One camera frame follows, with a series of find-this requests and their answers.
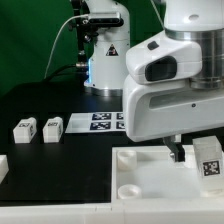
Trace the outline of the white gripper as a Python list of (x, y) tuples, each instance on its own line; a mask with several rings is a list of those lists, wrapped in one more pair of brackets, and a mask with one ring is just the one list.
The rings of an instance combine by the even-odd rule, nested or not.
[(193, 90), (187, 82), (140, 85), (128, 76), (123, 88), (127, 136), (134, 142), (163, 138), (174, 162), (185, 150), (172, 135), (224, 126), (224, 89)]

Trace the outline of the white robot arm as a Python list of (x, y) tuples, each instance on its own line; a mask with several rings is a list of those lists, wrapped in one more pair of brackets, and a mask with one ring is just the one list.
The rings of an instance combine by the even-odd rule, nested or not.
[(127, 9), (85, 0), (95, 28), (85, 90), (121, 96), (127, 136), (161, 138), (176, 162), (186, 134), (224, 126), (224, 0), (154, 0), (166, 6), (164, 28), (132, 47)]

